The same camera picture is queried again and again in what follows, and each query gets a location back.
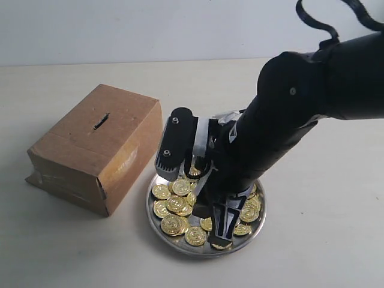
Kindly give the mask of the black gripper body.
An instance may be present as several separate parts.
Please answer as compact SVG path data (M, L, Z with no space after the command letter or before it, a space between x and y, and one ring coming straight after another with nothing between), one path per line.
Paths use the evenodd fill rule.
M254 119L250 112L242 113L237 121L224 123L198 118L191 112L185 114L185 168L191 167L195 156L195 167L201 171L195 189L197 207L243 207L258 177Z

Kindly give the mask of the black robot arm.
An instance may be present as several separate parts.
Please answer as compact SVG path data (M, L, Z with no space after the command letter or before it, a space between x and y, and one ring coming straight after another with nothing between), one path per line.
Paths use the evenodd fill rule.
M246 197L260 176L322 118L383 117L383 34L314 53L283 52L269 60L257 94L237 121L211 139L214 169L194 215L211 217L208 241L227 246Z

